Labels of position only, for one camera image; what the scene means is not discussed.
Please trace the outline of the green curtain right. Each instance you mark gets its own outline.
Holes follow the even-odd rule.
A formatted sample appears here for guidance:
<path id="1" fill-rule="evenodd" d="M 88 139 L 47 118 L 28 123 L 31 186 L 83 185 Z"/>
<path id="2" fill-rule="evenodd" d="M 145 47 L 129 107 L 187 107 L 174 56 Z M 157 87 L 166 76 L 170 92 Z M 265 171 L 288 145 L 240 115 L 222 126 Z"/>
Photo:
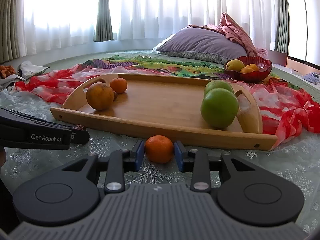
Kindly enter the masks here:
<path id="1" fill-rule="evenodd" d="M 288 0 L 278 0 L 278 23 L 275 50 L 288 53 L 289 48 L 289 6 Z"/>

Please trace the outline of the white sheer curtain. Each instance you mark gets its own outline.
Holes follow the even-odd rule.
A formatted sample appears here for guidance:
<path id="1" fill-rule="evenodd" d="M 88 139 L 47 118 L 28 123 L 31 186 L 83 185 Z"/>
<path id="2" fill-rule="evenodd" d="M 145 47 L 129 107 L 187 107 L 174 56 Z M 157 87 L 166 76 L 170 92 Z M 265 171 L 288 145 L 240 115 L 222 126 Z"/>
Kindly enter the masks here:
<path id="1" fill-rule="evenodd" d="M 278 0 L 109 0 L 113 40 L 166 38 L 218 25 L 223 12 L 258 48 L 275 46 Z M 96 0 L 24 0 L 26 55 L 94 42 Z"/>

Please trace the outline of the green apple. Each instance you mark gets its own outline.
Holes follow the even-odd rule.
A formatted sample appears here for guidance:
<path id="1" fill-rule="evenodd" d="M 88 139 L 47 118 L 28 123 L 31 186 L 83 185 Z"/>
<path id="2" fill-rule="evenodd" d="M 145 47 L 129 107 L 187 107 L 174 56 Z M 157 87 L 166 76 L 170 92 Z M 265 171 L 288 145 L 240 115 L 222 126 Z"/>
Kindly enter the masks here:
<path id="1" fill-rule="evenodd" d="M 224 88 L 210 90 L 201 103 L 201 115 L 214 128 L 224 129 L 232 124 L 239 109 L 233 92 Z"/>
<path id="2" fill-rule="evenodd" d="M 222 80 L 213 80 L 213 81 L 210 81 L 205 86 L 203 96 L 206 96 L 206 94 L 208 92 L 210 92 L 211 90 L 216 89 L 216 88 L 223 88 L 223 89 L 226 89 L 226 90 L 230 91 L 231 93 L 234 93 L 234 90 L 233 90 L 232 86 L 229 83 L 227 83 L 225 81 L 222 81 Z"/>

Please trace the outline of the yellow pear in bowl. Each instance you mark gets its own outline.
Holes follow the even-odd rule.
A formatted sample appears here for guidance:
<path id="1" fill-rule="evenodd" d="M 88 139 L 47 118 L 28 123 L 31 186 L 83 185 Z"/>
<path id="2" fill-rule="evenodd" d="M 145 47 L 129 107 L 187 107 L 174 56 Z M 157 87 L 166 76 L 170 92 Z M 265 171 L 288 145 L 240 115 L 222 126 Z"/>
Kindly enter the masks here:
<path id="1" fill-rule="evenodd" d="M 230 60 L 226 63 L 226 69 L 228 71 L 240 72 L 242 70 L 242 68 L 245 68 L 245 65 L 239 59 L 233 59 L 233 60 Z"/>

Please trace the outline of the orange fruit in bowl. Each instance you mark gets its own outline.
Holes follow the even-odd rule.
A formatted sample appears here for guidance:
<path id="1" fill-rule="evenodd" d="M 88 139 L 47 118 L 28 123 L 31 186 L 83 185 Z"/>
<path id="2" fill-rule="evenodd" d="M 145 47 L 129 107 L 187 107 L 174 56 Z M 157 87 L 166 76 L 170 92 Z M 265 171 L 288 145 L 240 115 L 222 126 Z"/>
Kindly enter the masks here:
<path id="1" fill-rule="evenodd" d="M 242 69 L 240 70 L 240 73 L 241 73 L 241 74 L 247 74 L 247 73 L 251 73 L 251 72 L 255 72 L 255 71 L 253 71 L 253 70 L 250 69 L 250 68 L 246 68 L 246 67 L 244 67 L 244 68 L 242 68 Z"/>
<path id="2" fill-rule="evenodd" d="M 252 70 L 255 71 L 255 72 L 258 72 L 258 71 L 259 71 L 259 67 L 258 67 L 256 64 L 248 64 L 248 65 L 246 66 L 246 68 L 250 68 L 250 69 L 252 69 Z"/>

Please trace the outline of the large brownish orange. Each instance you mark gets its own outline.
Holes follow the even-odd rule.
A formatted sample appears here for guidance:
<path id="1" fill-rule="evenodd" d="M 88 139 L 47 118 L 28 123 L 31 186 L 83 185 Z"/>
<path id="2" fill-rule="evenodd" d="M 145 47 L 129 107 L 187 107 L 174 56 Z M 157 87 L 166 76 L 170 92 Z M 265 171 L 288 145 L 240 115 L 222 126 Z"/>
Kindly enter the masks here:
<path id="1" fill-rule="evenodd" d="M 114 101 L 112 88 L 103 82 L 96 82 L 89 86 L 86 92 L 87 103 L 95 110 L 108 109 Z"/>

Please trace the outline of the pink folded blanket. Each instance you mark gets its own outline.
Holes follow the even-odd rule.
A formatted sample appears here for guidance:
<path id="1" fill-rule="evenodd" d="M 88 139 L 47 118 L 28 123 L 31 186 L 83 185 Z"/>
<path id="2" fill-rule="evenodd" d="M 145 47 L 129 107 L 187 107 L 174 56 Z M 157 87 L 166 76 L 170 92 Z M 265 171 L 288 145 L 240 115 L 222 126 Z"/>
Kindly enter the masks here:
<path id="1" fill-rule="evenodd" d="M 233 43 L 237 43 L 244 48 L 247 56 L 254 57 L 259 56 L 263 59 L 267 59 L 268 50 L 265 48 L 257 48 L 254 46 L 250 36 L 246 31 L 235 22 L 226 12 L 222 13 L 219 25 L 205 24 L 205 25 L 193 25 L 190 24 L 188 28 L 200 28 L 211 30 L 216 33 L 224 35 L 226 39 Z"/>

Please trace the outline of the colourful floral scarf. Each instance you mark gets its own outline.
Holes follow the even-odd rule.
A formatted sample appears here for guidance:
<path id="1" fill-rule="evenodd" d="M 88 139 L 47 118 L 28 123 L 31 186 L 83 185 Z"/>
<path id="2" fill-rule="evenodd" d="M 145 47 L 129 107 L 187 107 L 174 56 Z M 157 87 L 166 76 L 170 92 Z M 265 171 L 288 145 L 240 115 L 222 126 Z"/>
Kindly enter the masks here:
<path id="1" fill-rule="evenodd" d="M 272 73 L 259 82 L 245 82 L 225 73 L 223 65 L 221 64 L 206 61 L 191 61 L 183 58 L 178 59 L 178 61 L 170 61 L 151 56 L 137 55 L 135 57 L 124 57 L 118 54 L 102 59 L 89 59 L 78 65 L 78 70 L 94 70 L 95 72 L 100 73 L 110 73 L 117 68 L 120 73 L 170 75 L 206 80 L 223 80 L 229 83 L 238 82 L 240 85 L 248 87 L 263 85 L 268 90 L 278 86 L 289 87 L 299 92 L 304 90 Z"/>

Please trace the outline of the small mandarin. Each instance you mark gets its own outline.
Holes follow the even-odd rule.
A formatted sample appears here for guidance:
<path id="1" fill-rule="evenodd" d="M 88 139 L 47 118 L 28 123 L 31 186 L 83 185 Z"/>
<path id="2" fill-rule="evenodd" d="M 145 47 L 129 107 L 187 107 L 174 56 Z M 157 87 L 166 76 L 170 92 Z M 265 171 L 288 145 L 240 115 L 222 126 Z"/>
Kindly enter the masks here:
<path id="1" fill-rule="evenodd" d="M 174 156 L 174 145 L 167 137 L 155 135 L 145 142 L 144 151 L 148 161 L 166 164 Z"/>
<path id="2" fill-rule="evenodd" d="M 115 101 L 117 97 L 118 97 L 118 94 L 115 91 L 113 91 L 113 100 Z"/>
<path id="3" fill-rule="evenodd" d="M 117 94 L 123 94 L 127 90 L 127 81 L 121 77 L 115 78 L 110 82 L 110 87 Z"/>

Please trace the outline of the lavender cloth at right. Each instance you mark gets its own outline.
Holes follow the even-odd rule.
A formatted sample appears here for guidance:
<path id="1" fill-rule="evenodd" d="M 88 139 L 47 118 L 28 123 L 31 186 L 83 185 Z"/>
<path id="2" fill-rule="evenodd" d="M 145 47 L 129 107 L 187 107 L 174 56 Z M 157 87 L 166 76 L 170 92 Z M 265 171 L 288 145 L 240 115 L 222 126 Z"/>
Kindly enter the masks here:
<path id="1" fill-rule="evenodd" d="M 305 81 L 313 83 L 314 85 L 320 84 L 320 75 L 316 72 L 311 72 L 311 73 L 305 74 L 303 76 L 303 79 Z"/>

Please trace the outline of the white cloth at left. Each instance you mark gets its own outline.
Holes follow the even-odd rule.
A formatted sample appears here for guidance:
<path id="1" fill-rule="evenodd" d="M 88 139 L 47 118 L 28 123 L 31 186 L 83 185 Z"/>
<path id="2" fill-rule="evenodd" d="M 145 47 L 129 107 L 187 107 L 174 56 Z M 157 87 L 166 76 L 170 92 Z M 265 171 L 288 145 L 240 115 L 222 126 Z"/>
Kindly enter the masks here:
<path id="1" fill-rule="evenodd" d="M 18 81 L 27 81 L 33 76 L 43 74 L 48 68 L 47 66 L 34 65 L 30 61 L 24 61 L 15 70 L 16 74 L 1 79 L 0 89 L 4 90 Z"/>

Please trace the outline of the red white scarf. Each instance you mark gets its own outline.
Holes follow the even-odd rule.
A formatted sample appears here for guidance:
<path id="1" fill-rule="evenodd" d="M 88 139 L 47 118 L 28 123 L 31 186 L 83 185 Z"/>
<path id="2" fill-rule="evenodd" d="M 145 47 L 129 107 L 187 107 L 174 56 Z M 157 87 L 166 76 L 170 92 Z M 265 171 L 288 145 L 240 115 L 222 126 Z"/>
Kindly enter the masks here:
<path id="1" fill-rule="evenodd" d="M 33 76 L 29 82 L 18 81 L 15 87 L 18 91 L 34 93 L 46 102 L 63 104 L 83 82 L 99 75 L 120 73 L 118 68 L 110 73 L 78 70 L 78 65 Z M 319 103 L 305 90 L 299 92 L 284 86 L 270 90 L 263 85 L 242 87 L 255 98 L 262 114 L 263 133 L 276 135 L 276 145 L 298 137 L 304 129 L 319 133 Z"/>

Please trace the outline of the green curtain middle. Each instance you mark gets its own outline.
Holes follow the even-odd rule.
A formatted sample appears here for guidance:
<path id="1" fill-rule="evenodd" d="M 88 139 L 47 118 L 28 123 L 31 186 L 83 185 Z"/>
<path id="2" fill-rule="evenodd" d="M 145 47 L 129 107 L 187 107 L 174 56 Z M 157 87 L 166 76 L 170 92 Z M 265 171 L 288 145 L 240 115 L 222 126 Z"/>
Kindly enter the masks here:
<path id="1" fill-rule="evenodd" d="M 113 40 L 113 31 L 109 0 L 96 0 L 97 16 L 95 19 L 94 42 Z"/>

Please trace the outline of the red glass fruit bowl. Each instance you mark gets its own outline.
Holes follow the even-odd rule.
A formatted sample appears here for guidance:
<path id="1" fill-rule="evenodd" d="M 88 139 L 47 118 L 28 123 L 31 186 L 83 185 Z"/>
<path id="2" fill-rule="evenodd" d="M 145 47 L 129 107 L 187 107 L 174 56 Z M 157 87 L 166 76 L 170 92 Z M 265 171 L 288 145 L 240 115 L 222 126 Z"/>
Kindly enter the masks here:
<path id="1" fill-rule="evenodd" d="M 233 80 L 246 83 L 258 83 L 266 79 L 272 70 L 272 62 L 259 56 L 241 56 L 229 60 L 224 65 L 224 71 Z"/>

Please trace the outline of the orange cloth at left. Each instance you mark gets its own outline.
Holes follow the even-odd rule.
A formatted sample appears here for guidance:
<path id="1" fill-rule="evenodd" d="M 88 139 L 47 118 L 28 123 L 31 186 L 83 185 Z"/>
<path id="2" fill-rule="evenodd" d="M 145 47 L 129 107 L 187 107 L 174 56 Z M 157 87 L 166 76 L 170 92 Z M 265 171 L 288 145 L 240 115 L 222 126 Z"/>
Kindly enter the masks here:
<path id="1" fill-rule="evenodd" d="M 15 69 L 13 66 L 4 66 L 0 65 L 0 77 L 1 79 L 5 79 L 9 77 L 10 75 L 16 74 Z"/>

